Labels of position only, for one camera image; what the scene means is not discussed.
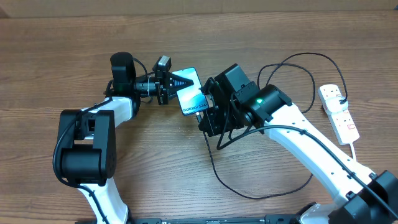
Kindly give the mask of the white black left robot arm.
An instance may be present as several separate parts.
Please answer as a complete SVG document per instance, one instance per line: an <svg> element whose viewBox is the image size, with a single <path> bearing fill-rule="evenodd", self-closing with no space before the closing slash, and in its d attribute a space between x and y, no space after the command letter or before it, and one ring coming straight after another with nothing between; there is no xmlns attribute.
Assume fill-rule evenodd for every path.
<svg viewBox="0 0 398 224"><path fill-rule="evenodd" d="M132 120L142 98L168 104L177 92L194 84L170 72L171 59L159 57L152 72L137 76L138 59L128 52L111 56L112 80L105 100L90 108L64 110L60 114L53 171L64 185L78 189L95 213L95 223L133 223L129 207L122 201L116 171L116 128Z"/></svg>

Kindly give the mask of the blue Galaxy smartphone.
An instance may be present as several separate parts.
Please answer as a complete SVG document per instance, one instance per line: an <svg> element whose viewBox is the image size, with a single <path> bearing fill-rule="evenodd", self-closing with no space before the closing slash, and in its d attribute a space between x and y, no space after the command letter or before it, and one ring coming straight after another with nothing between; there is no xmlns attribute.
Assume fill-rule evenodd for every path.
<svg viewBox="0 0 398 224"><path fill-rule="evenodd" d="M193 81L193 85L177 91L177 97L184 116L209 108L206 96L201 92L201 82L194 67L177 70L173 74Z"/></svg>

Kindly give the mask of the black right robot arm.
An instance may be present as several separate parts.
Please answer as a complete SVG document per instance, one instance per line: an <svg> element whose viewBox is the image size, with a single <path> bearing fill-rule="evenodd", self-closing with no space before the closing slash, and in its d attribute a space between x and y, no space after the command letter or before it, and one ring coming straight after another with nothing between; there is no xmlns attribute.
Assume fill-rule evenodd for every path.
<svg viewBox="0 0 398 224"><path fill-rule="evenodd" d="M243 129L266 134L293 154L326 188L333 203L316 202L286 218L287 223L393 223L397 220L397 178L375 174L334 145L274 85L259 88L232 65L201 88L213 105L200 121L207 137Z"/></svg>

